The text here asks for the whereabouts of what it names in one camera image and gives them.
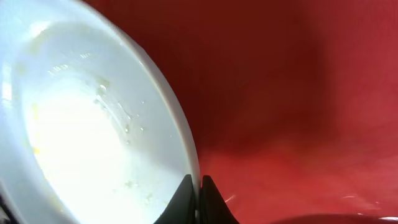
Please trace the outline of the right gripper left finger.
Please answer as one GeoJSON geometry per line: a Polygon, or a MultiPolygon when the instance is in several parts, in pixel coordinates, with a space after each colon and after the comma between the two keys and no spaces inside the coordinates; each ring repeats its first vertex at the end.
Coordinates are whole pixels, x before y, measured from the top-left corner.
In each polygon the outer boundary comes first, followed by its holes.
{"type": "Polygon", "coordinates": [[[187,174],[154,224],[196,224],[195,206],[192,177],[187,174]]]}

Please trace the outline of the light green plate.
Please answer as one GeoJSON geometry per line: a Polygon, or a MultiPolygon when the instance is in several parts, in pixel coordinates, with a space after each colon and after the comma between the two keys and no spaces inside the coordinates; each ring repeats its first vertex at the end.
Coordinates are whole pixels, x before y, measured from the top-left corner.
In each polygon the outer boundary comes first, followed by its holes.
{"type": "Polygon", "coordinates": [[[1,1],[1,205],[14,223],[154,223],[200,170],[146,51],[83,1],[1,1]]]}

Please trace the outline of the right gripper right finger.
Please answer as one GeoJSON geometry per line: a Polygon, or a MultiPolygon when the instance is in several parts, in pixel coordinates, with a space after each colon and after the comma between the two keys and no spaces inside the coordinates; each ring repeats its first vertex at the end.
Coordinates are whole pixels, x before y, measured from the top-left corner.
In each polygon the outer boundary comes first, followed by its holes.
{"type": "Polygon", "coordinates": [[[202,178],[199,194],[199,215],[201,224],[239,223],[209,175],[204,175],[202,178]]]}

